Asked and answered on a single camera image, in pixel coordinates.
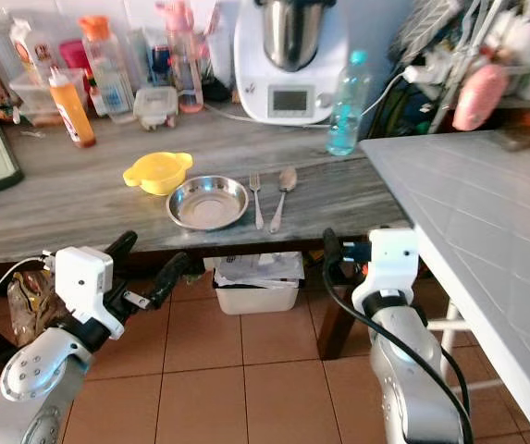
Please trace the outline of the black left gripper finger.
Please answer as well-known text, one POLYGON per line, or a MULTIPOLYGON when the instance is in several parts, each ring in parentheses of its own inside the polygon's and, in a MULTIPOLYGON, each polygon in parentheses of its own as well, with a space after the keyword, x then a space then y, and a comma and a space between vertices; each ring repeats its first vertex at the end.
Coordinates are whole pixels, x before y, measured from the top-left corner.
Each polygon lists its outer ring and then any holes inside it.
POLYGON ((125 231, 121 233, 108 248, 105 248, 105 254, 113 261, 113 266, 121 264, 129 257, 132 250, 137 244, 138 234, 134 231, 125 231))
POLYGON ((163 307, 179 280, 187 275, 191 258, 187 253, 177 253, 168 261, 154 278, 154 287, 150 291, 150 305, 154 310, 163 307))

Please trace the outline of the small lidded plastic container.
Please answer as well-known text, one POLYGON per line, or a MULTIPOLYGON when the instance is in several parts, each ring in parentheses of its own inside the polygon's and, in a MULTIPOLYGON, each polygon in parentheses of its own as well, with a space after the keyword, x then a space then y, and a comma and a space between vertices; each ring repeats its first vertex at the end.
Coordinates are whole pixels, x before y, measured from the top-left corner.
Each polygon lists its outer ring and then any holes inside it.
POLYGON ((145 131, 175 128, 179 114, 179 92, 173 86, 146 86, 135 93, 133 113, 145 131))

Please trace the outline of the orange sauce bottle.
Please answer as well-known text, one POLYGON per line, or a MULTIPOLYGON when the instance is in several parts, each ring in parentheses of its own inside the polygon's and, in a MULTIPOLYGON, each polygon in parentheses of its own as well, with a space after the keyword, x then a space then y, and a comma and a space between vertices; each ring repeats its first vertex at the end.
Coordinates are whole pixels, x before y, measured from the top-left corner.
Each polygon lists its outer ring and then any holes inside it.
POLYGON ((48 85, 70 139, 80 148, 90 148, 95 145, 94 131, 84 111, 81 98, 76 92, 74 81, 60 68, 52 68, 48 85))

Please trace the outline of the dark wooden table leg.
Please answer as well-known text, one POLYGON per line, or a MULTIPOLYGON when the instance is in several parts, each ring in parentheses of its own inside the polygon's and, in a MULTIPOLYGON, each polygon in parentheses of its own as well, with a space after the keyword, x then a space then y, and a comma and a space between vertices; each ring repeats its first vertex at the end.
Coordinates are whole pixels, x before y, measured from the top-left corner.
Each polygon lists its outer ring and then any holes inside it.
POLYGON ((352 277, 346 277, 341 271, 332 271, 324 267, 323 280, 329 295, 329 306, 321 317, 318 333, 319 358, 323 361, 336 360, 342 355, 351 330, 356 326, 356 318, 342 309, 339 300, 342 296, 337 292, 336 285, 352 285, 352 277))

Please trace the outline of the patterned plastic bag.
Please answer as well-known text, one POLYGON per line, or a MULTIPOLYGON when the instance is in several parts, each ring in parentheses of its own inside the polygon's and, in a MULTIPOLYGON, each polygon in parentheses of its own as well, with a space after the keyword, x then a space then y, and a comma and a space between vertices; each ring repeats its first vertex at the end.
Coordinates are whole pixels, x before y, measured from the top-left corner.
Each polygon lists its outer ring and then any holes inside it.
POLYGON ((15 272, 6 289, 16 346, 39 337, 52 318, 60 313, 53 274, 46 270, 15 272))

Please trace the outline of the grey striped cloth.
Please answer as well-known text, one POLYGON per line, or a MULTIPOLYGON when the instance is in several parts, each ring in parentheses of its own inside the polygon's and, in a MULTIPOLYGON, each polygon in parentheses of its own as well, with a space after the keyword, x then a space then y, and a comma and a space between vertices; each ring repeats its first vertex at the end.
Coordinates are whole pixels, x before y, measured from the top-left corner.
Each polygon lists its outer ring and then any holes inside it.
POLYGON ((388 46, 388 59, 410 64, 459 16, 469 0, 412 0, 412 9, 388 46))

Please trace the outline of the yellow plastic bowl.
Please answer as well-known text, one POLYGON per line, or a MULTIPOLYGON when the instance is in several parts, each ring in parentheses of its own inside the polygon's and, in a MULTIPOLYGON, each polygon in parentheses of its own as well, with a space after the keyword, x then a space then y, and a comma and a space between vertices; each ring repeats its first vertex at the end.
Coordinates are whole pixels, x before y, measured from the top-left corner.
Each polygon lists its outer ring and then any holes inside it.
POLYGON ((188 153, 150 153, 129 166, 122 173, 122 180, 128 187, 167 196, 187 180, 187 173, 193 165, 193 157, 188 153))

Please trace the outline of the steel spoon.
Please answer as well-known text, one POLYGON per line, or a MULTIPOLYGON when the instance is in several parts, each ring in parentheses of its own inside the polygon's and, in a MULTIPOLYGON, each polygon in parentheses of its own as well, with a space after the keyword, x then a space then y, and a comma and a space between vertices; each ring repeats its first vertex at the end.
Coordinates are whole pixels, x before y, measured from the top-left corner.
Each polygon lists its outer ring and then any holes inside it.
POLYGON ((280 175, 278 175, 280 199, 278 199, 277 210, 273 214, 273 218, 270 219, 268 226, 270 233, 274 234, 280 231, 286 198, 290 194, 290 191, 295 189, 295 186, 297 186, 297 169, 294 166, 289 166, 289 168, 282 170, 280 175))

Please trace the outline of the clear bottle pink cap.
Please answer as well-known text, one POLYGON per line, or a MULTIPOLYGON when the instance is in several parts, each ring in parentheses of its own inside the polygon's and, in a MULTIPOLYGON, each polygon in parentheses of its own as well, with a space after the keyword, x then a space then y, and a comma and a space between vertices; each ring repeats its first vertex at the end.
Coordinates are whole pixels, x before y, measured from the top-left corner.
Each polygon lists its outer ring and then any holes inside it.
POLYGON ((163 14, 166 38, 170 43, 170 66, 175 88, 179 90, 179 110, 200 113, 203 93, 200 60, 194 41, 193 14, 187 0, 165 0, 157 4, 163 14))

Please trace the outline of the white bottle orange label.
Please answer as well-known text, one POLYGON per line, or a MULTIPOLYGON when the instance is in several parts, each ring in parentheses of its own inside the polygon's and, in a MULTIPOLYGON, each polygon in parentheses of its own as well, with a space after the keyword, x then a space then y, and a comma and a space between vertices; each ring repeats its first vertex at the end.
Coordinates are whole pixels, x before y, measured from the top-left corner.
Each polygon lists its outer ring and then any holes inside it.
POLYGON ((9 39, 16 55, 35 83, 45 86, 57 67, 52 45, 43 33, 35 30, 24 18, 14 18, 9 30, 9 39))

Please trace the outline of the blue labelled container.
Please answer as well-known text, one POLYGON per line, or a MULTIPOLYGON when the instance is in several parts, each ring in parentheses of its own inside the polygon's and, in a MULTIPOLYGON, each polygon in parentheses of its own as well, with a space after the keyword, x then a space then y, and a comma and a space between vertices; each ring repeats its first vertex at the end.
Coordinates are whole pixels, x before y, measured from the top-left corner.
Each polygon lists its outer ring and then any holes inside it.
POLYGON ((145 79, 152 86, 171 86, 171 46, 163 31, 141 29, 141 57, 145 79))

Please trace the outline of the turquoise water bottle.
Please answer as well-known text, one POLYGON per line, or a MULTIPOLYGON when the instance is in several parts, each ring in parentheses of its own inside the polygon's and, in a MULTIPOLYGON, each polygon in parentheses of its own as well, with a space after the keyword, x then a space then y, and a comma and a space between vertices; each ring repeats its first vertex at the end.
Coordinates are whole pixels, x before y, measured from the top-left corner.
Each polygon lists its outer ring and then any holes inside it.
POLYGON ((369 55, 363 50, 350 53, 348 65, 338 77, 335 106, 329 120, 327 152, 349 155, 356 148, 362 115, 369 105, 367 94, 372 80, 367 68, 369 55))

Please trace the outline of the steel fork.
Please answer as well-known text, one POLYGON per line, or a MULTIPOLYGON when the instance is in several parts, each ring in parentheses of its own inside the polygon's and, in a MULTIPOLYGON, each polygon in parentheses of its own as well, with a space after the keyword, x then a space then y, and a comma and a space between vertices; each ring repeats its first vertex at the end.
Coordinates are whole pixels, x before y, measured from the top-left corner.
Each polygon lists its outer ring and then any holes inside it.
POLYGON ((249 175, 249 190, 253 194, 253 216, 255 216, 255 227, 265 227, 264 216, 262 216, 259 191, 262 189, 261 175, 253 172, 249 175))

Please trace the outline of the clear bottle orange cap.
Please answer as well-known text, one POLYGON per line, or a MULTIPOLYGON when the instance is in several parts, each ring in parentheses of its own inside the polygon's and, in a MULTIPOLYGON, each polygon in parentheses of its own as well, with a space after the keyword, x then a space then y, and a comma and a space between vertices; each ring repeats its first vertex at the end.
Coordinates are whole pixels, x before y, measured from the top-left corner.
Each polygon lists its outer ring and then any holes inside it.
POLYGON ((90 14, 78 20, 83 35, 84 54, 90 62, 95 81, 95 100, 98 110, 119 124, 133 122, 134 94, 129 84, 128 68, 122 59, 122 50, 111 31, 108 18, 90 14))

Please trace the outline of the red plastic cup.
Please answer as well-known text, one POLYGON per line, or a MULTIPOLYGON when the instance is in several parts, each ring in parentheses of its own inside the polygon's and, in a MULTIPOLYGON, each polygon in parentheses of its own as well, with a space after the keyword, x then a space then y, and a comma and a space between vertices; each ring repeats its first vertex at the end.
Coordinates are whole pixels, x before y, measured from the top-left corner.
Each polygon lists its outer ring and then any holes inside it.
POLYGON ((84 84, 90 85, 92 71, 90 67, 90 59, 88 59, 87 52, 84 50, 83 41, 75 39, 75 41, 65 41, 58 46, 63 62, 66 63, 67 68, 78 68, 84 72, 84 84))

